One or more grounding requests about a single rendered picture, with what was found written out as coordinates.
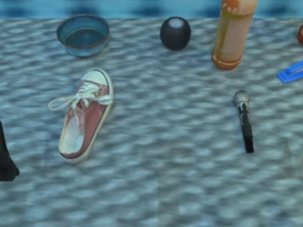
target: bowl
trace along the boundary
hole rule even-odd
[[[57,38],[67,53],[77,57],[89,57],[101,52],[106,46],[109,25],[99,16],[75,15],[58,25]]]

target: blue background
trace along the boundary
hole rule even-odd
[[[0,0],[0,17],[218,17],[221,0]],[[302,0],[259,0],[255,17],[303,17]]]

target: microphone head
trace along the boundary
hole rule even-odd
[[[245,90],[239,90],[235,93],[233,97],[233,103],[236,106],[241,105],[242,103],[245,103],[248,106],[248,103],[250,102],[250,96]]]

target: white shoelace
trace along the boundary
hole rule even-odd
[[[96,101],[101,105],[109,105],[113,102],[113,98],[110,95],[96,96],[95,94],[97,94],[99,90],[100,88],[97,85],[85,81],[75,95],[56,98],[48,104],[48,108],[52,111],[58,111],[66,107],[71,107],[74,112],[74,116],[76,117],[77,125],[79,126],[80,121],[78,119],[76,109],[80,100],[84,102],[86,108],[89,107],[91,101]]]

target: blue hair clip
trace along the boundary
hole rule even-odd
[[[278,78],[283,83],[289,83],[303,78],[303,61],[298,62],[286,70],[279,72]]]

